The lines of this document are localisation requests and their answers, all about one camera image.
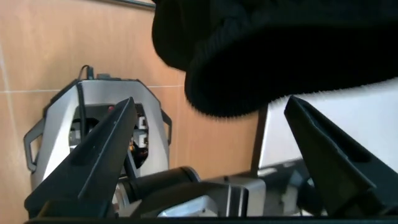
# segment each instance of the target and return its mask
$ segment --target wire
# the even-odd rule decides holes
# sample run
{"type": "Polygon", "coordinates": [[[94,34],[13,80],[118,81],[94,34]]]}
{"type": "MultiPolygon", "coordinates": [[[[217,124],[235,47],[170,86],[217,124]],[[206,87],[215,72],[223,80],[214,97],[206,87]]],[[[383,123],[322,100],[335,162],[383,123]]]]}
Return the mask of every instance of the wire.
{"type": "Polygon", "coordinates": [[[82,68],[80,69],[79,76],[77,77],[77,80],[81,80],[81,75],[83,74],[84,69],[87,69],[90,67],[89,65],[83,65],[82,68]]]}

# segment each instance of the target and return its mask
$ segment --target silver metal part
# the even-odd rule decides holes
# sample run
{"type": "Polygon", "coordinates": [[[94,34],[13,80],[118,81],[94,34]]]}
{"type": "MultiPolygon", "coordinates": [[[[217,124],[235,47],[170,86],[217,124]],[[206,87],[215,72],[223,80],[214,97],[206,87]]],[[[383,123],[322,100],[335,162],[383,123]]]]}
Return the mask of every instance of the silver metal part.
{"type": "MultiPolygon", "coordinates": [[[[160,103],[141,82],[83,80],[81,83],[85,105],[115,105],[129,97],[133,97],[135,103],[142,105],[147,118],[145,122],[150,132],[148,135],[149,153],[145,163],[137,170],[138,176],[169,168],[169,145],[160,103]]],[[[77,107],[78,93],[76,86],[73,86],[48,108],[37,167],[31,175],[33,190],[69,155],[68,137],[77,107]]]]}
{"type": "Polygon", "coordinates": [[[161,212],[158,217],[217,217],[217,204],[204,195],[161,212]]]}
{"type": "Polygon", "coordinates": [[[248,217],[259,217],[264,214],[264,202],[266,200],[266,183],[261,179],[252,179],[247,177],[219,177],[207,180],[208,182],[228,184],[232,186],[240,186],[249,191],[248,209],[246,215],[248,217]]]}
{"type": "MultiPolygon", "coordinates": [[[[371,153],[398,171],[398,79],[351,90],[297,95],[331,119],[371,153]]],[[[284,116],[287,97],[268,106],[259,168],[301,153],[284,116]]]]}

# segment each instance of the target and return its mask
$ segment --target black fuzzy object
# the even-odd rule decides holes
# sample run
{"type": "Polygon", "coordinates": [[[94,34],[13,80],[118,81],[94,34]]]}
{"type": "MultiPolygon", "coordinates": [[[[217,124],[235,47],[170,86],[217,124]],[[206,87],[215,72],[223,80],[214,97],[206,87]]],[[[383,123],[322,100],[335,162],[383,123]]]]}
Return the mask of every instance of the black fuzzy object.
{"type": "Polygon", "coordinates": [[[162,0],[152,37],[194,108],[241,116],[281,96],[398,75],[398,1],[162,0]]]}

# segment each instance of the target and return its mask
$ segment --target white surface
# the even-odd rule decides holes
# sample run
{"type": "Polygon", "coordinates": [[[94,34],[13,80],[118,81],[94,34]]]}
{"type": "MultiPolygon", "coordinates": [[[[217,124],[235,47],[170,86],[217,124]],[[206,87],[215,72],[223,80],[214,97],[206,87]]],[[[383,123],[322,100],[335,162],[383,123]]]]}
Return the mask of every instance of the white surface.
{"type": "MultiPolygon", "coordinates": [[[[398,80],[352,90],[297,95],[398,171],[398,80]]],[[[269,105],[259,167],[301,157],[284,116],[287,97],[269,105]]]]}

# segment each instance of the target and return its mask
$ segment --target tile floor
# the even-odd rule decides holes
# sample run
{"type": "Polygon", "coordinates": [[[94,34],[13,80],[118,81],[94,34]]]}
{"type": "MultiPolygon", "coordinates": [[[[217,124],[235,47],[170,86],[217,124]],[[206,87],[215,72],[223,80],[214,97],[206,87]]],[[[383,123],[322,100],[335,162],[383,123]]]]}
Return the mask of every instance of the tile floor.
{"type": "Polygon", "coordinates": [[[174,122],[171,167],[192,166],[202,178],[250,168],[257,115],[216,121],[193,111],[183,94],[184,74],[153,49],[153,16],[89,0],[0,1],[0,223],[27,219],[22,138],[84,64],[151,86],[174,122]]]}

